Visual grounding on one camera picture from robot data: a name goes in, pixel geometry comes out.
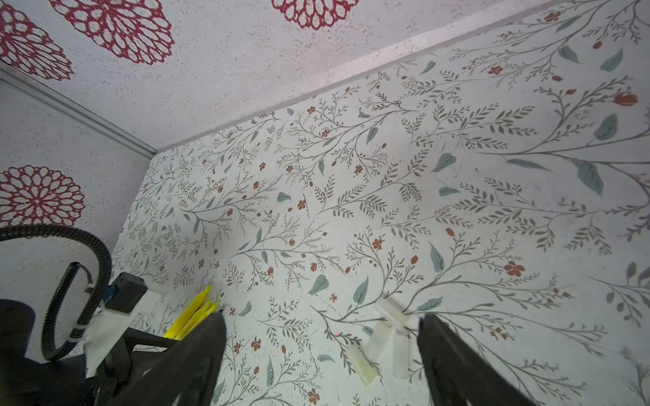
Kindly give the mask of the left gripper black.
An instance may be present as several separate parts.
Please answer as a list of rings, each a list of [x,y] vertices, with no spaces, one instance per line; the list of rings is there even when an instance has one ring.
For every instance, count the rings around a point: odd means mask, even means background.
[[[111,401],[139,380],[177,340],[127,328],[101,362],[92,384],[94,401]]]

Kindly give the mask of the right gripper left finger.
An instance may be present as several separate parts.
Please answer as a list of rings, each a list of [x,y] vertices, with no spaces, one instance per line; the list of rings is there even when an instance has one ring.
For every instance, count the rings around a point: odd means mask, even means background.
[[[210,405],[227,343],[222,311],[189,335],[109,403],[111,405]]]

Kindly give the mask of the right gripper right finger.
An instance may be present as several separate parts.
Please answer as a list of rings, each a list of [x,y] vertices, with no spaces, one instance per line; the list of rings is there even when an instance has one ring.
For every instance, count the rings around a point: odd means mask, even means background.
[[[419,321],[417,346],[435,405],[532,405],[437,316]]]

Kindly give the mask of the yellow highlighter pen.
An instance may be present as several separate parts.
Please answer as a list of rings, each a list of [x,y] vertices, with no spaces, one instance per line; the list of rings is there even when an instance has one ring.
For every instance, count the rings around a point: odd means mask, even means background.
[[[203,321],[213,311],[213,301],[205,302],[200,308],[197,308],[191,315],[190,309],[176,321],[173,329],[169,331],[170,337],[175,340],[184,339],[201,321]]]
[[[176,335],[176,340],[183,340],[189,333],[197,328],[208,316],[213,314],[219,308],[218,302],[206,302],[182,327],[180,332]]]
[[[200,292],[200,294],[198,294],[198,296],[196,296],[196,298],[193,299],[193,301],[191,301],[183,314],[164,334],[164,338],[179,339],[184,329],[193,323],[194,316],[199,316],[201,313],[205,312],[204,307],[208,303],[208,297],[212,288],[211,285],[208,285]]]

